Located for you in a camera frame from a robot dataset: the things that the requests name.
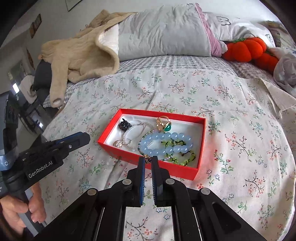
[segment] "floral pattern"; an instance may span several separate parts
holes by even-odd
[[[97,143],[120,108],[206,118],[200,170],[193,181],[176,179],[193,189],[210,188],[268,241],[283,238],[294,214],[296,108],[279,111],[261,79],[207,69],[133,69],[75,89],[44,136],[55,140],[85,131],[91,141],[40,181],[48,223],[88,188],[110,188],[135,167]],[[153,203],[151,170],[145,173],[144,205],[127,208],[123,240],[173,240],[171,208]]]

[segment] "red pumpkin plush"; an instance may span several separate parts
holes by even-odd
[[[261,69],[269,71],[271,74],[279,61],[276,57],[271,56],[266,51],[266,44],[260,38],[239,39],[227,44],[228,50],[222,57],[228,61],[250,62]]]

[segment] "gold ring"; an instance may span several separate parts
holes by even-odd
[[[167,119],[167,123],[164,124],[162,121],[161,121],[161,118],[165,118]],[[170,119],[165,116],[165,115],[162,115],[161,117],[158,117],[157,120],[156,120],[156,127],[159,131],[170,131],[171,130],[171,127],[172,127],[172,123],[170,121]]]

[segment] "black hair clip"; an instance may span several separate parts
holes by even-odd
[[[123,130],[124,132],[126,132],[128,130],[128,128],[131,127],[131,123],[129,123],[125,119],[123,119],[123,121],[118,124],[118,127],[120,130]]]

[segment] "silver screw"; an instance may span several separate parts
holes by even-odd
[[[95,190],[95,189],[89,189],[89,190],[87,191],[87,194],[88,194],[89,196],[93,196],[93,195],[96,194],[96,190]]]
[[[210,191],[208,188],[202,188],[202,189],[201,189],[201,192],[202,192],[202,194],[204,194],[204,195],[209,195],[211,191]]]
[[[173,185],[175,183],[175,180],[174,179],[171,179],[171,178],[168,178],[165,182],[167,184],[169,184],[169,185]]]
[[[124,179],[124,180],[122,181],[122,183],[123,183],[124,185],[130,185],[130,184],[131,184],[131,180],[130,180],[130,179]]]

